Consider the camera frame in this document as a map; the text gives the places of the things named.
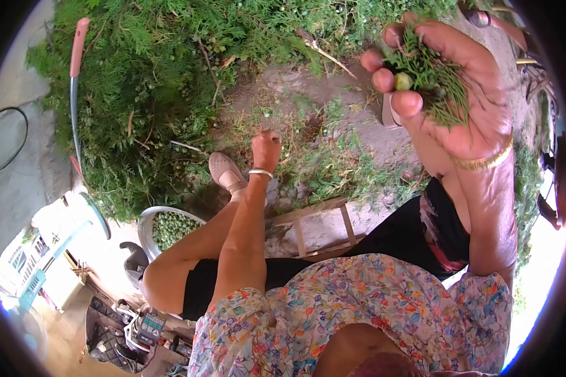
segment beige shoe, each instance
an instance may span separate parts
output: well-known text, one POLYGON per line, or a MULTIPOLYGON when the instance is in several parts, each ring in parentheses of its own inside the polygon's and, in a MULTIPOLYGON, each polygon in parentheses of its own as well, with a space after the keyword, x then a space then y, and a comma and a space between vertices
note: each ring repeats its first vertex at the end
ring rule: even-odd
POLYGON ((399 114, 392 108, 392 95, 393 93, 384 93, 381 107, 381 122, 389 129, 402 127, 399 114))
POLYGON ((208 165, 213 180, 227 189, 231 195, 247 186, 247 181, 243 178, 235 162, 224 153, 212 153, 208 165))

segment white container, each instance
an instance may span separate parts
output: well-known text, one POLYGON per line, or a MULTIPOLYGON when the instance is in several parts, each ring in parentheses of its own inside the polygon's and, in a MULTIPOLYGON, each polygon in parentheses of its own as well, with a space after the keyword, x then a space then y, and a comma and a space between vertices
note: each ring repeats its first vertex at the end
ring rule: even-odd
POLYGON ((175 212, 187 216, 199 222, 201 225, 206 223, 204 219, 174 207, 155 206, 145 209, 141 214, 141 221, 138 223, 138 238, 141 240, 142 249, 145 251, 145 254, 147 254, 149 262, 154 261, 155 258, 162 253, 158 245, 153 241, 153 219, 155 219, 155 215, 159 212, 175 212))

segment bowl of green berries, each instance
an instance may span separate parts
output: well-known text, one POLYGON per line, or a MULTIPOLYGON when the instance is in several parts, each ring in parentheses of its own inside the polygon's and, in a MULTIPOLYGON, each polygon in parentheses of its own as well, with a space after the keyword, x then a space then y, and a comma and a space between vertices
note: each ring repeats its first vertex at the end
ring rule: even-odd
POLYGON ((182 237, 193 232, 206 221, 174 207, 155 206, 145 209, 138 223, 138 237, 152 262, 182 237))

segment floral blouse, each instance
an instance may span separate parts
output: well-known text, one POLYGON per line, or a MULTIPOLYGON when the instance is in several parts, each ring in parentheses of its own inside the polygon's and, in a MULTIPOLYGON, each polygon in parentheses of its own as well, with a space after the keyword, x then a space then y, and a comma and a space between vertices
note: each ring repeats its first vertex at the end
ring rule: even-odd
POLYGON ((497 273, 466 273, 445 290, 384 254, 323 260, 282 288, 244 288, 211 306, 197 321, 189 376, 309 376, 352 323, 381 329, 424 371, 499 373, 512 304, 497 273))

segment dirt ground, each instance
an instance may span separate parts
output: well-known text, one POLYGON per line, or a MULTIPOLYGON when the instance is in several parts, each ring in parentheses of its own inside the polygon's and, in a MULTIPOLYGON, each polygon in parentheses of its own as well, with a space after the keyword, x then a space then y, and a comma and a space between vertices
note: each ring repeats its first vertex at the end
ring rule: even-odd
MULTIPOLYGON (((526 102, 527 76, 515 64, 519 50, 502 31, 493 27, 476 28, 461 15, 453 26, 483 44, 495 56, 507 88, 515 139, 533 149, 541 111, 536 98, 530 104, 526 102)), ((340 98, 343 120, 335 132, 355 128, 363 144, 372 149, 378 163, 420 165, 407 132, 403 128, 389 129, 380 123, 381 95, 373 91, 369 73, 358 62, 350 63, 348 68, 358 78, 353 79, 340 69, 333 72, 332 66, 332 63, 328 64, 328 74, 320 79, 298 67, 282 66, 271 66, 255 78, 241 79, 237 88, 228 94, 232 104, 221 113, 220 121, 224 125, 232 124, 237 114, 251 113, 257 106, 273 109, 274 113, 292 112, 296 108, 293 94, 297 93, 307 94, 318 106, 340 98)), ((260 124, 263 128, 281 130, 287 126, 284 120, 261 117, 260 124)), ((225 140, 221 140, 220 147, 226 150, 225 140)), ((278 181, 273 180, 269 185, 267 199, 270 204, 280 200, 277 184, 278 181)), ((378 201, 382 204, 379 211, 372 211, 370 206, 349 205, 349 215, 357 236, 367 234, 391 213, 386 209, 390 203, 386 203, 384 198, 378 201)), ((308 251, 334 245, 347 238, 337 210, 303 219, 302 227, 308 251)), ((297 255, 296 236, 291 228, 277 229, 267 236, 267 256, 297 255)))

